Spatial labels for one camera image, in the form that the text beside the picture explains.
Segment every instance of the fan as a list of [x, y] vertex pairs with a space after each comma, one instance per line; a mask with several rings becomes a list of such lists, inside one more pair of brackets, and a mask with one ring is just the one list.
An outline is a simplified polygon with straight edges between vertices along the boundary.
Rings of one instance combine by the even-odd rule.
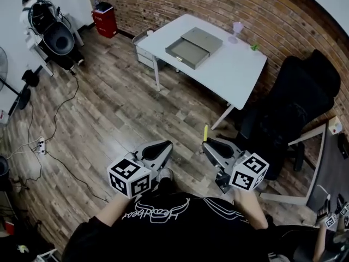
[[26, 87], [24, 87], [21, 94], [19, 94], [11, 86], [9, 86], [6, 83], [7, 68], [8, 68], [7, 55], [5, 51], [0, 47], [0, 92], [3, 89], [4, 85], [7, 86], [9, 89], [11, 89], [11, 91], [17, 94], [18, 96], [18, 100], [19, 100], [18, 107], [21, 110], [23, 110], [29, 102], [29, 99], [31, 97], [31, 91]]

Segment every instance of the black t-shirt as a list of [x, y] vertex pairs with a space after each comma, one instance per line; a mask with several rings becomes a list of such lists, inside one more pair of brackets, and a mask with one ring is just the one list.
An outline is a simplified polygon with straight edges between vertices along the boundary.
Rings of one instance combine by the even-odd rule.
[[142, 197], [112, 227], [93, 217], [69, 240], [62, 261], [120, 261], [166, 255], [269, 261], [267, 239], [227, 201], [188, 193]]

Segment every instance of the brick wall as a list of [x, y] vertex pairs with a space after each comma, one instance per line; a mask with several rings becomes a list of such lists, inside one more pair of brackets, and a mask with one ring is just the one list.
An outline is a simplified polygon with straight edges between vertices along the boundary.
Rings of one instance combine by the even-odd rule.
[[118, 27], [134, 35], [148, 27], [157, 29], [186, 13], [229, 32], [234, 21], [242, 21], [245, 28], [239, 37], [249, 44], [259, 44], [269, 63], [250, 101], [268, 93], [287, 56], [306, 58], [314, 49], [322, 51], [341, 75], [341, 90], [333, 109], [311, 122], [308, 128], [337, 115], [349, 133], [348, 37], [314, 0], [100, 1], [111, 3], [116, 8]]

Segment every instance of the red cabinet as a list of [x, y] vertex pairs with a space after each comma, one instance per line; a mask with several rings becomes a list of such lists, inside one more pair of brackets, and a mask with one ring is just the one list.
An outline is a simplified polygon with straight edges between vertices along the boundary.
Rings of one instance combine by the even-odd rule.
[[98, 33], [102, 36], [112, 38], [118, 32], [114, 16], [114, 8], [110, 8], [104, 13], [93, 10], [92, 17]]

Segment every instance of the power outlet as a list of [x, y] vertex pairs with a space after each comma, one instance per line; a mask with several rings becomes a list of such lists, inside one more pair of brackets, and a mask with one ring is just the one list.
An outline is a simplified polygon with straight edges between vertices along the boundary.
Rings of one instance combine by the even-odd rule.
[[46, 154], [46, 143], [44, 138], [40, 138], [39, 141], [39, 152], [40, 154], [45, 155]]

